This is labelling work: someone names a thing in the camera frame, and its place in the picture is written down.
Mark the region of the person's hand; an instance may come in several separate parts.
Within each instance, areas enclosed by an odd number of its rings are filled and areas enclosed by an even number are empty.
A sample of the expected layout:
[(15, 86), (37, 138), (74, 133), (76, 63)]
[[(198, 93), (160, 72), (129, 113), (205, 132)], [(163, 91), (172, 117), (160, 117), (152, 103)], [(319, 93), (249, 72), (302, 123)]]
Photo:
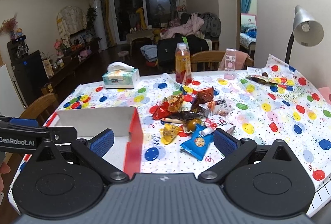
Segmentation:
[[(0, 173), (2, 174), (8, 174), (11, 172), (11, 167), (7, 165), (4, 161), (1, 162), (1, 168), (0, 168)], [(0, 177), (0, 192), (3, 191), (4, 188), (4, 183), (2, 177)]]

